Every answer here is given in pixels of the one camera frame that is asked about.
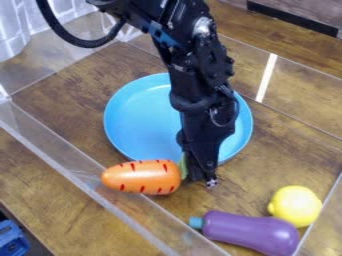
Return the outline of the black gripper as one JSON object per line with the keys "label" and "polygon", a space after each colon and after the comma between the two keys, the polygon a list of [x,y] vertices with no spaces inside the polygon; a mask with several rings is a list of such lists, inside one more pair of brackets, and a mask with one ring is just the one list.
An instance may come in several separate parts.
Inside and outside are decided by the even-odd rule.
{"label": "black gripper", "polygon": [[170,100],[180,112],[176,142],[182,148],[182,170],[188,181],[203,181],[211,189],[218,185],[218,166],[238,153],[236,145],[226,140],[235,133],[240,109],[234,90],[223,84],[195,103],[171,92]]}

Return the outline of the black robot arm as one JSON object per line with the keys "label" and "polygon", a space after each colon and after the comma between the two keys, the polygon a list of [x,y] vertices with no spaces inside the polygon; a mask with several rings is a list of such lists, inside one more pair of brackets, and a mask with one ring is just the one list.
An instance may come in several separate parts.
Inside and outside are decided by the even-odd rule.
{"label": "black robot arm", "polygon": [[170,104],[180,114],[176,141],[187,178],[215,187],[219,148],[235,133],[240,106],[228,83],[234,59],[208,5],[204,0],[85,1],[151,35],[170,75]]}

